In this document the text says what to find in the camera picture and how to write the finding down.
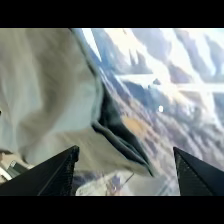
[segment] wrinkled cloth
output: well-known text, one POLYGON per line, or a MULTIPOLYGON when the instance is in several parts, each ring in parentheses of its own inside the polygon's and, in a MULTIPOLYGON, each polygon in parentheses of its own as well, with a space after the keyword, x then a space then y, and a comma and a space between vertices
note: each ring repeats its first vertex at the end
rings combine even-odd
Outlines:
POLYGON ((0 29, 0 85, 1 149, 36 165, 77 145, 76 170, 151 176, 143 151, 92 128, 104 90, 69 29, 0 29))

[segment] reflective surface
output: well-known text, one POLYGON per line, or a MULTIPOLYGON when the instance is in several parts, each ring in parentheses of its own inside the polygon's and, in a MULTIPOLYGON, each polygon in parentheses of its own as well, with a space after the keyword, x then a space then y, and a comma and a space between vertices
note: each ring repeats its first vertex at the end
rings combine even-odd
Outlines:
POLYGON ((77 31, 167 194, 179 194, 173 146, 224 170, 223 29, 77 31))

